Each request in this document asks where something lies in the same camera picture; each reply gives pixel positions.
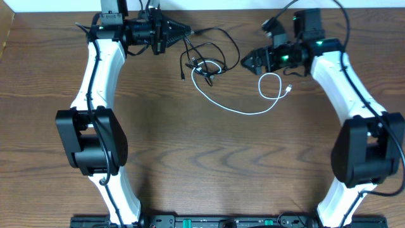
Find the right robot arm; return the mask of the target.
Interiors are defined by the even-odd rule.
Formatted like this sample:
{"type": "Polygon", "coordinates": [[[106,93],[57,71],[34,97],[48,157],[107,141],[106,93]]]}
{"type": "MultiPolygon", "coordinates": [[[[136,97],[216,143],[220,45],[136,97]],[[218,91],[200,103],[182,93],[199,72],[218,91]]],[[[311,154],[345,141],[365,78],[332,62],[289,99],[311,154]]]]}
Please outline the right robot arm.
{"type": "Polygon", "coordinates": [[[272,17],[262,25],[272,44],[248,53],[241,65],[259,75],[304,67],[325,91],[341,128],[331,153],[334,174],[325,198],[316,207],[318,227],[369,227],[354,219],[365,196],[404,165],[404,117],[378,104],[360,81],[346,53],[346,45],[328,38],[319,9],[297,11],[293,17],[295,41],[272,17]]]}

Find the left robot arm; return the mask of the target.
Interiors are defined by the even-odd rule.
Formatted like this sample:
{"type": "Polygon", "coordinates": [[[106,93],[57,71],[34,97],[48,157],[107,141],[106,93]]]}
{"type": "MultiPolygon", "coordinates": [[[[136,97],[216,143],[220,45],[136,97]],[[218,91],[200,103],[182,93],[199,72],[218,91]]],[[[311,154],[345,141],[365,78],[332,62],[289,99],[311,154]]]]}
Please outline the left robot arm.
{"type": "Polygon", "coordinates": [[[149,227],[129,183],[128,141],[113,111],[118,77],[130,46],[159,55],[193,31],[165,16],[159,3],[142,5],[131,19],[125,1],[104,0],[84,32],[89,50],[84,78],[69,109],[57,112],[56,127],[69,164],[96,185],[109,215],[72,218],[71,225],[149,227]]]}

